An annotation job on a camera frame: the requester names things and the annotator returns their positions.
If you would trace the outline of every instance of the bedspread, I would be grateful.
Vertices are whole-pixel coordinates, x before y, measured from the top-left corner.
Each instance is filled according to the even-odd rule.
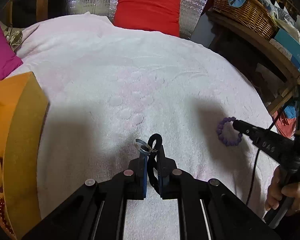
[[[89,13],[39,24],[11,75],[33,71],[50,101],[37,163],[42,217],[86,179],[102,182],[126,169],[138,157],[134,140],[154,133],[180,169],[218,178],[246,201],[257,149],[246,136],[226,147],[215,129],[228,116],[264,128],[272,119],[228,61],[191,41],[117,28]],[[250,200],[259,216],[275,167],[260,153]],[[148,182],[144,201],[128,201],[124,239],[179,239],[177,200],[161,200]]]

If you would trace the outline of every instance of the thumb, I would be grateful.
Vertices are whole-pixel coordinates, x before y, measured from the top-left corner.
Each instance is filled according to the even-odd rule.
[[[287,197],[300,198],[300,182],[284,186],[281,190],[281,193]]]

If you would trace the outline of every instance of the black device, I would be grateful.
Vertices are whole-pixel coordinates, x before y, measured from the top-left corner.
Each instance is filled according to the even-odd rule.
[[[255,146],[281,165],[282,187],[300,181],[300,86],[297,90],[294,141],[241,120],[233,122],[234,129],[249,136]],[[272,228],[293,199],[284,197],[277,210],[265,215],[264,223],[218,179],[201,181],[178,169],[175,161],[165,156],[159,134],[152,135],[147,144],[136,141],[143,144],[140,155],[130,161],[127,170],[102,183],[87,180],[23,240],[122,239],[127,200],[146,197],[147,174],[162,199],[178,200],[181,240],[280,239]]]

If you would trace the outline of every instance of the black cord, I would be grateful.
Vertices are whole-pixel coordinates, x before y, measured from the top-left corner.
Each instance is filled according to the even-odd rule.
[[[281,108],[280,112],[278,113],[278,115],[276,116],[276,118],[273,120],[272,124],[269,126],[268,129],[266,129],[265,135],[274,126],[274,124],[277,122],[277,120],[279,119],[279,117],[282,115],[283,110],[287,107],[287,105],[289,103],[290,103],[290,100],[283,105],[283,107]],[[247,201],[246,201],[246,205],[247,206],[249,204],[249,200],[250,200],[252,189],[253,189],[253,183],[254,183],[254,177],[255,177],[255,174],[256,174],[256,167],[257,167],[257,160],[258,160],[258,157],[259,157],[259,153],[260,153],[260,148],[258,148],[256,159],[254,160],[253,171],[252,171],[252,178],[251,178],[251,184],[250,184],[250,190],[249,190],[248,198],[247,198]]]

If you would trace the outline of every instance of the human hand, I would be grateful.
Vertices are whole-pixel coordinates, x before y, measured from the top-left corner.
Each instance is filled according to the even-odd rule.
[[[279,166],[274,170],[274,174],[271,180],[271,184],[268,187],[268,195],[265,203],[265,208],[269,211],[271,208],[277,209],[279,207],[279,201],[282,199],[282,195],[287,197],[294,197],[295,200],[287,211],[286,216],[291,216],[300,211],[300,182],[291,183],[280,189],[280,168]]]

